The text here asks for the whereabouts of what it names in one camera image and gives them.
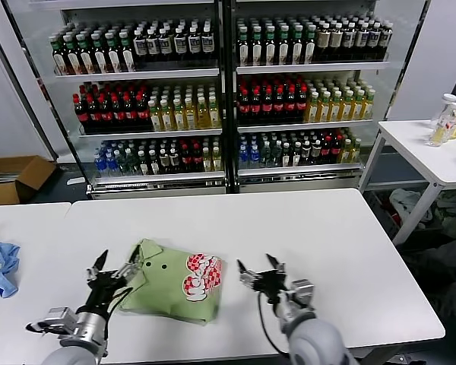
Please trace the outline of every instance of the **table leg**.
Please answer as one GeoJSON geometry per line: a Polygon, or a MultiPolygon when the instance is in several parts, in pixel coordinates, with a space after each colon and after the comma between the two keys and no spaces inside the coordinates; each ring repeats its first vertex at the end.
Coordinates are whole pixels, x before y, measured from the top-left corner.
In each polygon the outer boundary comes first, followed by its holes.
{"type": "Polygon", "coordinates": [[[372,175],[372,172],[375,169],[375,166],[377,165],[378,157],[380,156],[380,153],[382,152],[382,148],[384,145],[385,138],[382,137],[382,132],[378,131],[377,139],[375,140],[375,144],[373,145],[372,152],[370,152],[370,156],[363,171],[363,175],[358,182],[358,190],[362,194],[363,192],[365,192],[366,186],[368,185],[368,181],[370,180],[370,176],[372,175]]]}
{"type": "Polygon", "coordinates": [[[402,224],[402,227],[392,240],[394,245],[400,245],[404,243],[407,238],[409,238],[412,231],[417,227],[420,218],[424,216],[427,209],[429,209],[443,188],[444,186],[435,182],[431,182],[429,186],[427,186],[426,191],[423,193],[423,196],[420,197],[416,206],[412,210],[412,213],[410,213],[409,217],[405,220],[404,224],[402,224]]]}
{"type": "Polygon", "coordinates": [[[360,365],[384,365],[401,349],[400,345],[385,346],[384,348],[375,348],[366,355],[360,362],[360,365]]]}

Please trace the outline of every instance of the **blue cloth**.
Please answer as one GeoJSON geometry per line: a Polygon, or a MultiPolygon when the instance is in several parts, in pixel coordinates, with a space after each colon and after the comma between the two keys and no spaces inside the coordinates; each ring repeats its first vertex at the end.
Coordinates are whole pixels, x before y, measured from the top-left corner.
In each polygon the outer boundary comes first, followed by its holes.
{"type": "Polygon", "coordinates": [[[17,253],[19,246],[11,243],[0,242],[0,297],[7,298],[18,290],[7,278],[5,274],[15,271],[18,267],[17,253]]]}

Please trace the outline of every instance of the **black cable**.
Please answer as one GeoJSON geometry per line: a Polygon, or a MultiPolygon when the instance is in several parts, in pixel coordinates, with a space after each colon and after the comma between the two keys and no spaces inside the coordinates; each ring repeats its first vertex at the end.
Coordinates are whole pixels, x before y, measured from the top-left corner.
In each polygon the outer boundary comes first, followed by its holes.
{"type": "Polygon", "coordinates": [[[267,338],[267,340],[271,343],[272,347],[275,349],[276,352],[278,352],[279,354],[281,354],[283,357],[285,357],[286,359],[289,358],[289,354],[287,352],[283,352],[281,349],[279,349],[274,342],[272,342],[271,338],[268,337],[268,333],[267,333],[267,329],[265,328],[265,323],[264,323],[264,317],[263,315],[261,314],[261,293],[259,292],[258,293],[258,314],[260,315],[260,323],[261,323],[261,329],[264,330],[264,333],[265,333],[265,337],[267,338]]]}
{"type": "Polygon", "coordinates": [[[123,297],[121,299],[119,299],[114,305],[113,305],[113,308],[112,310],[109,312],[109,315],[108,315],[108,318],[106,319],[106,322],[105,322],[105,340],[108,339],[108,322],[109,322],[109,319],[112,317],[112,314],[113,314],[113,311],[116,309],[116,307],[127,297],[127,295],[130,294],[130,292],[133,290],[133,287],[128,287],[127,289],[125,289],[123,292],[121,292],[120,294],[116,294],[113,299],[115,298],[118,298],[120,297],[121,295],[123,295],[123,297]]]}

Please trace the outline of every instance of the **refrigerator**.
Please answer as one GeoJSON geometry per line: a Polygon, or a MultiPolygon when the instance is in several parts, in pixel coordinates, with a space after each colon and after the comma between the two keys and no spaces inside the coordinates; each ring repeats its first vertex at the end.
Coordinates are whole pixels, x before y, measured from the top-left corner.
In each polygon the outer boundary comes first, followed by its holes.
{"type": "MultiPolygon", "coordinates": [[[[356,186],[364,168],[362,155],[372,146],[377,122],[386,118],[397,95],[428,6],[426,0],[4,2],[92,198],[356,186]],[[363,33],[376,29],[375,46],[385,25],[392,25],[387,46],[382,47],[384,55],[368,48],[368,41],[361,49],[343,49],[343,32],[339,42],[337,36],[333,40],[332,31],[344,29],[336,24],[347,27],[352,19],[344,23],[344,18],[350,15],[358,18],[355,28],[366,29],[363,33]],[[315,24],[316,18],[328,27],[315,24]],[[308,49],[310,25],[316,26],[314,59],[301,56],[293,61],[294,49],[300,55],[308,49]],[[281,33],[285,26],[289,29],[287,59],[277,56],[275,62],[267,61],[269,26],[275,29],[274,54],[284,49],[281,33]],[[247,47],[242,51],[249,56],[247,62],[240,62],[240,27],[247,29],[247,47]],[[302,45],[295,46],[300,27],[302,45]],[[328,44],[319,44],[325,29],[328,44]],[[95,46],[94,34],[99,34],[100,45],[95,46]],[[277,83],[283,92],[276,102],[277,83]],[[335,87],[345,93],[345,87],[352,89],[353,104],[359,107],[352,108],[351,118],[337,113],[328,118],[321,111],[323,116],[309,122],[311,96],[309,92],[303,96],[302,84],[306,91],[314,87],[321,94],[315,109],[325,110],[322,96],[328,87],[332,87],[331,107],[343,108],[334,101],[335,87]],[[268,85],[274,89],[271,103],[263,100],[268,85]],[[365,91],[360,100],[358,90],[365,91]],[[372,112],[365,114],[369,90],[374,100],[372,112]],[[150,100],[155,102],[151,108],[150,100]],[[269,105],[270,111],[263,114],[269,105]],[[191,106],[194,124],[187,120],[191,106]],[[330,157],[311,155],[313,135],[323,143],[331,136],[324,146],[329,146],[330,157]],[[289,148],[280,151],[284,138],[289,148]],[[309,156],[304,158],[307,150],[302,147],[308,139],[309,156]],[[352,158],[343,158],[346,139],[352,158]],[[239,153],[244,141],[248,159],[239,153]]],[[[355,30],[354,37],[364,36],[355,30]]]]}

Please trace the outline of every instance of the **cardboard box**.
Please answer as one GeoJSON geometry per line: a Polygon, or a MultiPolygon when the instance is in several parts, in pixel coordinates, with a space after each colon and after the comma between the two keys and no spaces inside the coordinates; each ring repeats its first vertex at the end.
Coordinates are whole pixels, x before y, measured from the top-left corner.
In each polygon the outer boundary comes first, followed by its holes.
{"type": "Polygon", "coordinates": [[[0,158],[0,173],[20,173],[13,183],[0,184],[0,205],[27,202],[54,170],[53,163],[39,156],[0,158]]]}

